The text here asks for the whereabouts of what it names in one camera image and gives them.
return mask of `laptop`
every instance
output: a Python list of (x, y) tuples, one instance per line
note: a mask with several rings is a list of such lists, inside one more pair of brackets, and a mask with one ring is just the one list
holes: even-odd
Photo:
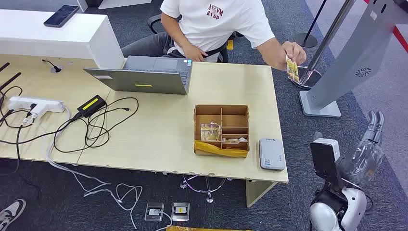
[(122, 70), (84, 68), (116, 91), (186, 95), (192, 61), (178, 58), (129, 56)]

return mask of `cardboard box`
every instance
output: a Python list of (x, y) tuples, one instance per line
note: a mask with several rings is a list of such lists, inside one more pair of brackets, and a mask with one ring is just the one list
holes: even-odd
[[(202, 141), (201, 124), (215, 122), (221, 126), (219, 141)], [(194, 139), (222, 150), (249, 151), (249, 111), (247, 105), (196, 105), (194, 109)], [(245, 138), (239, 143), (225, 143), (221, 139)], [(194, 149), (196, 154), (213, 154)]]

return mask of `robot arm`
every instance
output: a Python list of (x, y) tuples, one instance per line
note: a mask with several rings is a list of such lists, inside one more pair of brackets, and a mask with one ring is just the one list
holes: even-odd
[(367, 184), (378, 170), (384, 115), (370, 112), (370, 124), (355, 152), (340, 157), (338, 142), (321, 134), (310, 144), (316, 174), (325, 179), (310, 206), (310, 230), (356, 231), (367, 206), (359, 185)]
[(384, 115), (381, 111), (375, 114), (370, 111), (370, 124), (359, 142), (353, 155), (341, 159), (337, 166), (342, 178), (356, 185), (367, 185), (378, 170), (384, 154), (380, 147), (384, 126)]

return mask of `speaker grille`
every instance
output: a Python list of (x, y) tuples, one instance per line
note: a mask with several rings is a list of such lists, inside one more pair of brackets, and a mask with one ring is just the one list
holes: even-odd
[(370, 72), (371, 72), (371, 68), (369, 68), (369, 67), (364, 67), (364, 68), (361, 68), (360, 70), (356, 71), (356, 72), (354, 73), (354, 75), (355, 75), (356, 77), (358, 77), (358, 78), (361, 78), (361, 77), (365, 77), (365, 76), (368, 75)]

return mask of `power strip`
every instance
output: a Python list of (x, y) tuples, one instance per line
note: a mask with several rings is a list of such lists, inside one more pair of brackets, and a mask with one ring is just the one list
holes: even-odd
[(33, 119), (40, 119), (46, 112), (61, 113), (65, 110), (63, 102), (57, 100), (13, 96), (9, 101), (9, 110), (29, 109)]

